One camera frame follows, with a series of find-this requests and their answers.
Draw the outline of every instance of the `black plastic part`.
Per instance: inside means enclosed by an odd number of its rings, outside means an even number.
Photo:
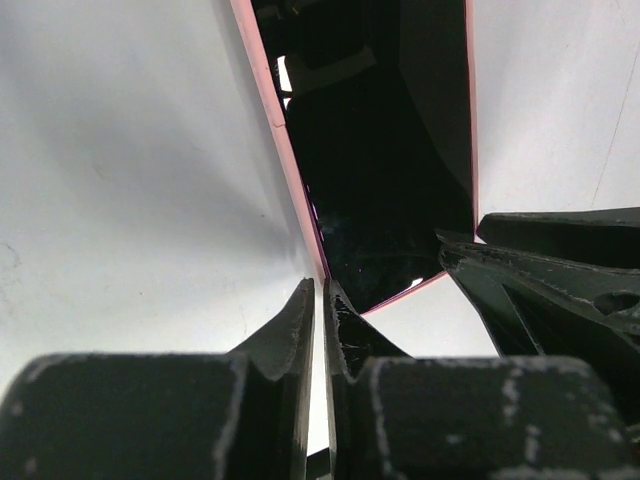
[[[353,388],[369,358],[411,358],[387,340],[351,305],[336,281],[324,290],[325,361],[331,471],[336,480],[350,479],[358,427],[353,422]]]
[[[313,280],[225,355],[49,355],[0,407],[0,478],[305,474]]]
[[[306,480],[330,480],[331,454],[328,448],[307,457]]]
[[[489,215],[479,233],[490,245],[446,245],[441,260],[498,351],[585,360],[637,428],[638,209]]]
[[[496,247],[600,267],[640,269],[640,208],[570,213],[493,213],[478,235]]]
[[[325,287],[341,479],[640,479],[608,388],[567,357],[415,360]]]

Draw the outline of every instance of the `dark gap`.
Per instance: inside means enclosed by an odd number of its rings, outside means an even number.
[[[366,312],[442,271],[436,234],[472,239],[464,0],[253,5],[330,274]]]
[[[598,295],[593,306],[603,315],[623,312],[640,303],[640,295],[631,292],[610,292]]]

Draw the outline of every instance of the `white surface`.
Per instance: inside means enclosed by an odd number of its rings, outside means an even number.
[[[640,205],[640,2],[474,4],[480,214]]]
[[[475,3],[481,214],[640,204],[640,3]],[[310,274],[225,0],[0,0],[0,165],[0,389],[44,352],[224,351]],[[449,279],[369,320],[493,353]]]
[[[0,165],[0,391],[51,351],[225,351],[311,274],[224,0],[0,1]]]

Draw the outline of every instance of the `white wall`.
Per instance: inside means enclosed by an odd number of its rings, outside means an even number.
[[[225,351],[284,305],[312,272],[263,112],[224,0],[0,1],[0,391],[45,352]]]

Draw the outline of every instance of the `pink edge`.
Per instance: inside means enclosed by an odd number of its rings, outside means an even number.
[[[473,30],[473,0],[466,0],[465,20],[467,23],[467,61],[469,62],[469,108],[471,111],[471,184],[473,186],[473,227],[478,226],[480,200],[478,198],[478,102],[476,86],[475,36]]]
[[[258,86],[258,92],[264,105],[264,110],[269,120],[271,134],[280,156],[284,176],[289,186],[289,192],[293,199],[298,221],[302,229],[302,235],[315,271],[320,281],[328,275],[328,266],[322,252],[320,239],[315,224],[311,218],[311,209],[305,194],[300,171],[293,154],[291,140],[285,127],[285,118],[280,107],[280,101],[273,85],[267,54],[262,44],[258,22],[256,21],[250,0],[231,0],[231,7],[238,22],[240,35],[249,57],[251,70]]]

